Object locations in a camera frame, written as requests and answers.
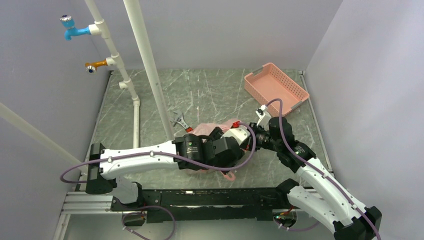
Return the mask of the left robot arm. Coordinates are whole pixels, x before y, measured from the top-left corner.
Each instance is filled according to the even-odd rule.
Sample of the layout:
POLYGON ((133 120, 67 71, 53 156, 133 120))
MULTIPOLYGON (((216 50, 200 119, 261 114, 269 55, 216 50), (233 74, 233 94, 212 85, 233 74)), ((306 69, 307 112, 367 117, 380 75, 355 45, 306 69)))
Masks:
POLYGON ((85 192, 111 193, 131 210, 144 203, 142 185, 123 178, 135 172, 158 169, 219 170, 227 173, 243 157, 242 144, 250 137, 246 127, 223 132, 216 127, 209 135, 187 133, 161 144, 131 149, 107 149, 101 143, 90 148, 85 192))

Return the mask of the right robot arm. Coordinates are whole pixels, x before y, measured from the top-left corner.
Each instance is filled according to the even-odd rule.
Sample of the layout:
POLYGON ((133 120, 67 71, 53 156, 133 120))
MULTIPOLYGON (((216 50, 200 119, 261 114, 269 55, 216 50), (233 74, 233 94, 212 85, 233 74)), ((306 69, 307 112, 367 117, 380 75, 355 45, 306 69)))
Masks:
POLYGON ((280 162, 305 180, 319 196, 311 195, 289 178, 276 187, 276 203, 297 207, 324 225, 336 240, 380 240, 382 213, 368 207, 343 187, 305 143, 295 139, 292 126, 282 117, 272 117, 265 128, 251 122, 253 134, 245 141, 249 150, 276 153, 280 162))

